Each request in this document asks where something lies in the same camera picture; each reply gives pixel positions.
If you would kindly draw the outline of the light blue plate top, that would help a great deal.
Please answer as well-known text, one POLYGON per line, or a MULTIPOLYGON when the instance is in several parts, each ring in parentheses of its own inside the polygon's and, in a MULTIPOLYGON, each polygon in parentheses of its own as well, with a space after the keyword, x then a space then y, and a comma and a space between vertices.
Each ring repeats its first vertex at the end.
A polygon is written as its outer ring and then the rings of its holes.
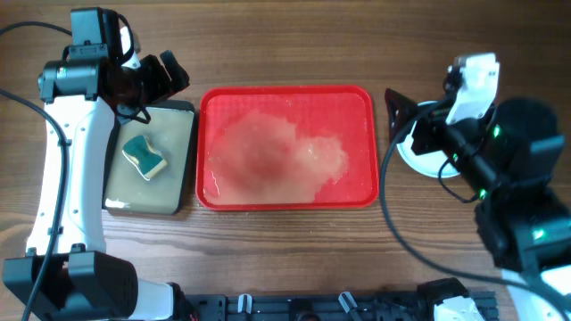
POLYGON ((397 151, 409 167, 426 177, 438 178, 441 166, 448 160, 425 123, 415 122, 404 141, 397 144, 397 151))

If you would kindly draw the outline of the green yellow sponge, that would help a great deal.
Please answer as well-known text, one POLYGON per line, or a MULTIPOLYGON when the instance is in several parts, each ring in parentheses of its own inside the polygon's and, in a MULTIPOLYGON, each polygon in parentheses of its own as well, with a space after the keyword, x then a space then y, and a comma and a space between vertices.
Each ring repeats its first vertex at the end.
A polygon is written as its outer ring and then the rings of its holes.
POLYGON ((145 136, 131 138, 122 146, 122 154, 146 181, 153 179, 168 166, 162 154, 155 150, 145 136))

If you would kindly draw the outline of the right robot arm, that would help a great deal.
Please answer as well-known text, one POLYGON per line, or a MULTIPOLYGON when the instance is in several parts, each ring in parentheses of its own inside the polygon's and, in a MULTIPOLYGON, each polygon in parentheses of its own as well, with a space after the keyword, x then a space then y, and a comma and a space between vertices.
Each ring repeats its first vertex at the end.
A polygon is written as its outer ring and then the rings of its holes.
POLYGON ((526 292, 517 299, 520 317, 540 320, 557 311, 570 318, 570 210, 550 188, 565 145, 549 105, 531 98, 478 103, 478 111, 446 122, 459 95, 418 105, 385 91, 391 122, 386 171, 397 144, 407 135, 420 141, 414 152, 444 153, 474 190, 477 233, 497 268, 514 278, 483 276, 442 266, 423 256, 401 235, 397 241, 414 257, 444 273, 526 292))

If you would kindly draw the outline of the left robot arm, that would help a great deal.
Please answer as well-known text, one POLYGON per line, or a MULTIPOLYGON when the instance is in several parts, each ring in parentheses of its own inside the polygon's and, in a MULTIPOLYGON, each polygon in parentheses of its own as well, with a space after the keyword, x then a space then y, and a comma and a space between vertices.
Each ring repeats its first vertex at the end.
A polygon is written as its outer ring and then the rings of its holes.
POLYGON ((193 320, 179 285, 142 280, 107 253, 102 221, 112 131, 148 123, 148 107, 189 77, 172 52, 138 58, 128 21, 113 10, 75 9, 70 20, 71 44, 38 77, 35 111, 47 130, 40 203, 24 256, 4 262, 4 285, 24 319, 193 320))

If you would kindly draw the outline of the black metal sponge tray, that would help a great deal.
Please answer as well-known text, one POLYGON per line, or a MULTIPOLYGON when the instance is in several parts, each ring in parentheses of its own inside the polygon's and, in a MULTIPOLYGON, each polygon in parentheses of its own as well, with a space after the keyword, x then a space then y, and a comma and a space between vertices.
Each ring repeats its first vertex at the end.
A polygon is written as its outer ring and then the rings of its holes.
POLYGON ((198 125, 195 107, 188 101, 168 100, 148 106, 151 122, 120 124, 110 140, 103 190, 103 208, 112 213, 173 215, 184 199, 187 173, 193 167, 198 125), (122 146, 145 136, 168 166, 146 181, 122 154, 122 146))

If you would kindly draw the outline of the red plastic tray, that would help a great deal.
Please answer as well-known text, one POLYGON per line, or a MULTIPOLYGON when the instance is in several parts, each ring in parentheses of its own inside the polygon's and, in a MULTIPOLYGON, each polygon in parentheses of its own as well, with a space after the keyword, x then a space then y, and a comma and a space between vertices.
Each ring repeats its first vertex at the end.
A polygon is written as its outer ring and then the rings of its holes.
POLYGON ((217 211, 351 209, 379 194, 360 86, 235 86, 200 103, 195 192, 217 211))

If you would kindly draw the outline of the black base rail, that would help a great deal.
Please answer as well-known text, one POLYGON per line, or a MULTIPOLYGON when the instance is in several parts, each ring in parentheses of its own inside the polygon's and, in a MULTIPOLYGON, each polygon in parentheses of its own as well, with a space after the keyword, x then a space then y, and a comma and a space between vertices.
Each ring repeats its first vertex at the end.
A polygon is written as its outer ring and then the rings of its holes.
MULTIPOLYGON (((336 295, 254 296, 250 309, 239 311, 238 298, 222 294, 187 295, 199 321, 351 320, 336 295)), ((360 319, 430 320, 427 305, 416 292, 356 295, 360 319)))

